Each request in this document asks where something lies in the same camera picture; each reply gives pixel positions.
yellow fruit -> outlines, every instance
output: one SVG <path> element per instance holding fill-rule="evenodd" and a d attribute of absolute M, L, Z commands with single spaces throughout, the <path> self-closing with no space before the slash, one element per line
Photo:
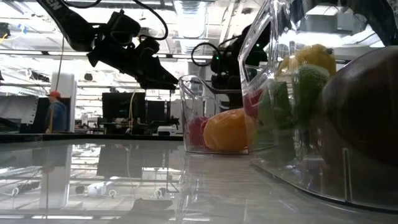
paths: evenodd
<path fill-rule="evenodd" d="M 253 131 L 252 119 L 240 108 L 210 118 L 203 131 L 203 138 L 206 146 L 214 151 L 239 152 L 248 147 Z"/>
<path fill-rule="evenodd" d="M 275 77 L 282 75 L 288 70 L 298 69 L 300 65 L 305 64 L 323 67 L 328 70 L 330 76 L 336 73 L 336 59 L 333 55 L 333 49 L 315 44 L 304 47 L 302 50 L 298 51 L 295 56 L 285 57 Z"/>

orange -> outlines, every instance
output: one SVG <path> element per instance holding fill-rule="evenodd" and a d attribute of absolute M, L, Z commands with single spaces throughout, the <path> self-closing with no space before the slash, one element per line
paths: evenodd
<path fill-rule="evenodd" d="M 248 147 L 254 130 L 252 119 L 243 108 L 225 111 L 210 118 L 203 130 L 207 147 L 218 152 L 239 152 Z"/>

transparent plastic bin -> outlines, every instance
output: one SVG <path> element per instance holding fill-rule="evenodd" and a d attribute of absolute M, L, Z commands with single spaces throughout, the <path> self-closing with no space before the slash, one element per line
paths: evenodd
<path fill-rule="evenodd" d="M 179 80 L 181 106 L 182 106 L 182 125 L 185 151 L 215 153 L 215 154 L 247 154 L 248 140 L 245 134 L 245 123 L 240 128 L 230 128 L 220 131 L 218 139 L 229 139 L 236 136 L 238 143 L 244 147 L 239 148 L 212 148 L 206 145 L 209 137 L 206 138 L 205 127 L 207 121 L 216 114 L 226 113 L 229 110 L 243 110 L 243 108 L 230 108 L 228 106 L 228 96 L 234 99 L 242 97 L 240 90 L 216 90 L 194 75 L 182 76 Z"/>
<path fill-rule="evenodd" d="M 341 3 L 272 0 L 259 11 L 239 54 L 243 97 L 261 92 L 244 101 L 257 108 L 251 161 L 313 194 L 398 210 L 393 10 Z M 268 28 L 268 62 L 253 66 L 248 56 Z"/>

red cap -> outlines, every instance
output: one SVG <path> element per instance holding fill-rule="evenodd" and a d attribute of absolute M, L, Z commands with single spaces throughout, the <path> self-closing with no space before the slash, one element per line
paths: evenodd
<path fill-rule="evenodd" d="M 55 98 L 61 98 L 61 93 L 59 93 L 58 91 L 51 91 L 48 96 L 53 96 Z"/>

blue shirt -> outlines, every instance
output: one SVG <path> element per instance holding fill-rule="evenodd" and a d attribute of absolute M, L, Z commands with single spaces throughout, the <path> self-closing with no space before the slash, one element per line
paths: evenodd
<path fill-rule="evenodd" d="M 67 130 L 67 108 L 61 102 L 54 102 L 50 105 L 47 112 L 47 128 L 50 128 L 51 111 L 54 110 L 52 120 L 52 131 L 66 131 Z"/>

